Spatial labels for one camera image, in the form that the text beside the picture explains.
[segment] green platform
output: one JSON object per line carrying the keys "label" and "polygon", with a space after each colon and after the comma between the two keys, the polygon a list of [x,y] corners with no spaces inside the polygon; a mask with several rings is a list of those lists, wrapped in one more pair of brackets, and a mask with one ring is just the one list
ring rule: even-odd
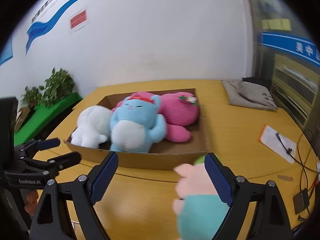
{"label": "green platform", "polygon": [[72,93],[50,108],[36,107],[31,118],[14,134],[14,145],[33,139],[57,115],[80,100],[82,97],[78,93]]}

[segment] screw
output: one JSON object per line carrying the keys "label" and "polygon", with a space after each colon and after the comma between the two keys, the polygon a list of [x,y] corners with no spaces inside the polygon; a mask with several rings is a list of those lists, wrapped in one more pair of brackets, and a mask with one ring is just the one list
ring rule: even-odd
{"label": "screw", "polygon": [[270,187],[274,187],[274,186],[276,185],[276,183],[275,183],[273,180],[269,180],[269,181],[268,181],[268,185],[269,185]]}
{"label": "screw", "polygon": [[236,179],[238,182],[245,182],[245,178],[242,176],[237,176]]}
{"label": "screw", "polygon": [[78,177],[79,181],[85,181],[86,179],[87,179],[86,175],[81,175],[81,176]]}
{"label": "screw", "polygon": [[54,184],[54,179],[49,179],[48,182],[47,182],[47,184],[48,184],[49,186],[53,185],[53,184]]}

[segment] blue gripper pad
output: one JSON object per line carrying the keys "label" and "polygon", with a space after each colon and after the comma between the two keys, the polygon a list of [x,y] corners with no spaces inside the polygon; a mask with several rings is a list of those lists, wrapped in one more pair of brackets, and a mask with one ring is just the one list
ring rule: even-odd
{"label": "blue gripper pad", "polygon": [[116,153],[109,158],[106,165],[101,169],[100,173],[91,185],[90,202],[95,205],[96,202],[100,201],[109,186],[113,175],[118,168],[119,158]]}
{"label": "blue gripper pad", "polygon": [[234,200],[232,197],[231,186],[209,154],[204,158],[204,166],[221,201],[226,203],[229,207],[232,206]]}
{"label": "blue gripper pad", "polygon": [[49,140],[43,140],[43,141],[39,141],[37,143],[37,150],[39,151],[43,151],[46,149],[51,149],[54,147],[58,147],[60,145],[60,140],[58,138],[53,138],[53,139],[49,139]]}

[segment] plush toy ear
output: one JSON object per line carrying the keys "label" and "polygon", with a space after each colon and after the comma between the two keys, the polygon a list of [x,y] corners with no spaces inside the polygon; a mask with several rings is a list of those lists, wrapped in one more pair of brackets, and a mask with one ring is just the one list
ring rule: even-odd
{"label": "plush toy ear", "polygon": [[156,106],[158,106],[158,108],[160,107],[160,105],[161,105],[160,96],[158,96],[158,95],[153,95],[150,99],[153,100],[154,104],[155,104]]}
{"label": "plush toy ear", "polygon": [[127,101],[131,96],[126,97],[123,102]]}

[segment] white stuffed toy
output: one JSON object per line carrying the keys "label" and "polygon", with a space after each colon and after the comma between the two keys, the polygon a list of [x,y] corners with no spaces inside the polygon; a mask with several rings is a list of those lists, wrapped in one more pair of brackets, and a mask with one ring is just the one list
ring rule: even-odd
{"label": "white stuffed toy", "polygon": [[103,106],[90,106],[78,117],[77,129],[71,134],[74,145],[97,149],[108,140],[112,111]]}

